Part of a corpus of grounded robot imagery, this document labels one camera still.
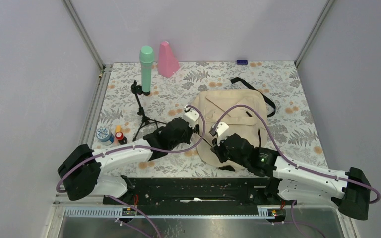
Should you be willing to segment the beige canvas backpack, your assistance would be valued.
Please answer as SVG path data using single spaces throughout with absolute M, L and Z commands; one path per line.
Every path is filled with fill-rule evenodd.
M 256 90 L 245 80 L 239 77 L 231 79 L 232 84 L 238 82 L 242 83 L 246 89 L 202 91 L 192 102 L 192 105 L 202 112 L 207 126 L 205 140 L 196 147 L 199 156 L 207 164 L 220 168 L 229 166 L 231 170 L 242 170 L 243 166 L 236 162 L 221 162 L 210 150 L 213 136 L 208 131 L 211 127 L 227 109 L 235 105 L 250 106 L 264 120 L 276 113 L 276 104 L 273 100 Z M 221 121 L 229 126 L 231 133 L 236 133 L 243 139 L 247 139 L 250 145 L 260 144 L 264 146 L 266 144 L 265 126 L 247 108 L 235 108 L 227 113 Z

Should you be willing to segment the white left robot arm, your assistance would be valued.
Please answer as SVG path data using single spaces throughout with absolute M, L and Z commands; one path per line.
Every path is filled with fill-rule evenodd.
M 206 130 L 206 121 L 197 107 L 187 105 L 185 109 L 183 116 L 135 142 L 99 151 L 92 150 L 88 144 L 78 145 L 57 169 L 60 180 L 56 191 L 66 193 L 71 201 L 89 195 L 105 195 L 123 204 L 130 203 L 134 191 L 127 177 L 113 177 L 106 172 L 186 152 L 186 149 L 174 148 L 182 143 L 190 144 L 193 134 L 199 129 Z

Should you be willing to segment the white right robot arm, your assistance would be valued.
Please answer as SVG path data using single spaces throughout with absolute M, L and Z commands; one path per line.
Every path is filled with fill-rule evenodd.
M 214 137 L 212 151 L 220 162 L 234 162 L 257 176 L 271 178 L 264 192 L 267 202 L 324 202 L 345 216 L 368 219 L 370 183 L 361 169 L 330 170 L 285 159 L 278 151 L 254 147 L 239 135 L 230 134 L 222 122 L 214 125 L 210 134 Z

